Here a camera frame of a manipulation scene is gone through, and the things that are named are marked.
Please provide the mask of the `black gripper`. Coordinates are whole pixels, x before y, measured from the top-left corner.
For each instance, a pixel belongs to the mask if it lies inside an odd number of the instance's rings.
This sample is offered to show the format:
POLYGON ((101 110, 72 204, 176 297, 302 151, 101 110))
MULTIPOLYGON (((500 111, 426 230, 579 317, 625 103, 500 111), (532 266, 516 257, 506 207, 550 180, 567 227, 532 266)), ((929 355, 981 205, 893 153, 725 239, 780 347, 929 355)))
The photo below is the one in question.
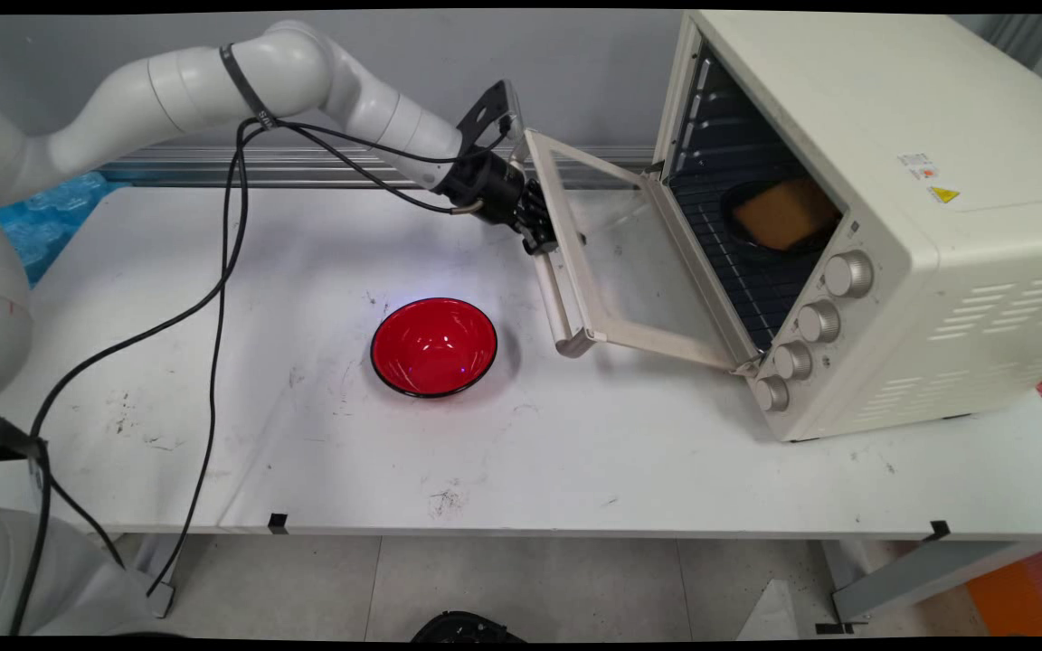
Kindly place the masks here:
POLYGON ((474 214, 489 225, 524 225, 524 251, 530 256, 556 251, 559 239, 539 182, 526 180, 521 170, 485 147, 469 148, 467 153, 451 165, 437 194, 458 207, 481 202, 474 214))

